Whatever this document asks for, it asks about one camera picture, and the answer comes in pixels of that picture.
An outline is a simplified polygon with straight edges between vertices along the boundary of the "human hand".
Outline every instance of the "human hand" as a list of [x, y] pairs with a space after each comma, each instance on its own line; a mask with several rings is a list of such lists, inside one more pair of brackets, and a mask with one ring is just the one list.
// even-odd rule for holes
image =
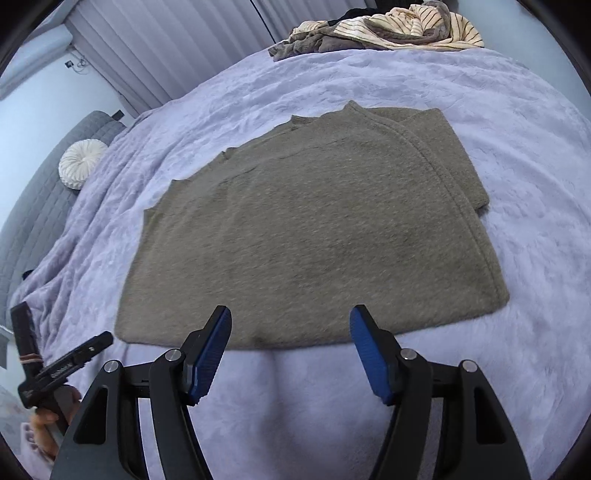
[[[82, 399], [82, 395], [80, 395], [80, 392], [74, 387], [69, 385], [67, 387], [72, 392], [72, 409], [69, 412], [64, 412], [69, 425], [72, 423], [72, 419], [80, 408], [80, 400]], [[33, 429], [35, 443], [47, 456], [53, 459], [55, 459], [57, 456], [59, 447], [47, 430], [47, 426], [55, 423], [57, 419], [57, 414], [46, 408], [37, 408], [35, 413], [31, 415], [30, 418], [30, 425]]]

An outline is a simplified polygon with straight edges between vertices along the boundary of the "lavender blanket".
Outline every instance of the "lavender blanket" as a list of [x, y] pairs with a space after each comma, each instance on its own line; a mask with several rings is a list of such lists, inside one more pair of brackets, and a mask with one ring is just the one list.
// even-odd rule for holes
[[[112, 330], [143, 210], [172, 179], [292, 114], [320, 115], [351, 99], [439, 108], [470, 155], [491, 197], [482, 220], [511, 300], [495, 314], [400, 342], [432, 361], [478, 362], [533, 478], [547, 479], [591, 411], [591, 124], [493, 51], [340, 51], [276, 64], [266, 52], [248, 57], [143, 114], [113, 142], [13, 303], [32, 307], [47, 360]], [[162, 351], [116, 342], [73, 384], [85, 390], [107, 359], [147, 362]], [[149, 469], [162, 478], [149, 407], [141, 408]], [[227, 352], [191, 412], [216, 480], [367, 478], [389, 414], [352, 345]]]

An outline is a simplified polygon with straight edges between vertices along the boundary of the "gray headboard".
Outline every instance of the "gray headboard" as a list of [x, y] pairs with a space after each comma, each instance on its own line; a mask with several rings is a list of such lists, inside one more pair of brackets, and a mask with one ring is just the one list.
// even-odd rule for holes
[[66, 188], [58, 175], [61, 156], [85, 138], [110, 145], [124, 128], [104, 112], [86, 116], [56, 145], [16, 202], [0, 231], [0, 325], [6, 329], [12, 331], [9, 303], [22, 274], [33, 270], [51, 250], [76, 201], [77, 192]]

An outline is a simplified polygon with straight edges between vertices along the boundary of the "metal screw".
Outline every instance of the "metal screw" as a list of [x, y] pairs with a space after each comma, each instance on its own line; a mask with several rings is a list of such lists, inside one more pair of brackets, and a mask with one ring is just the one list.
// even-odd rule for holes
[[166, 360], [168, 360], [169, 362], [174, 362], [174, 361], [178, 360], [179, 358], [181, 358], [181, 350], [177, 350], [176, 348], [173, 348], [172, 350], [169, 350], [168, 352], [166, 352], [164, 354], [164, 358]]
[[470, 373], [474, 373], [476, 370], [478, 370], [478, 365], [476, 365], [476, 363], [472, 360], [464, 360], [462, 362], [462, 367], [466, 372]]
[[111, 360], [105, 364], [105, 372], [111, 373], [119, 368], [119, 362], [117, 360]]
[[414, 360], [417, 357], [417, 353], [412, 348], [403, 348], [400, 350], [400, 355], [405, 360]]

